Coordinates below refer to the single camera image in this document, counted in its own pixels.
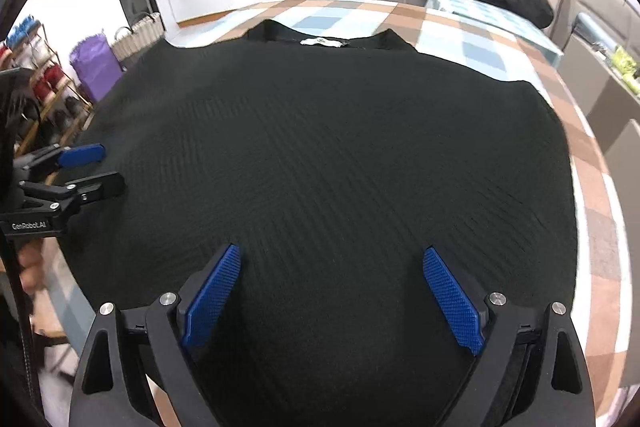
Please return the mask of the person left hand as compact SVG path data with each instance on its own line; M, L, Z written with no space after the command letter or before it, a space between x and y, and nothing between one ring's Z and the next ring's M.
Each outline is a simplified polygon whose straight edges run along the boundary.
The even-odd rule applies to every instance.
M25 293L29 296L41 291L46 278L43 259L43 240L33 239L17 251L20 264L20 279Z

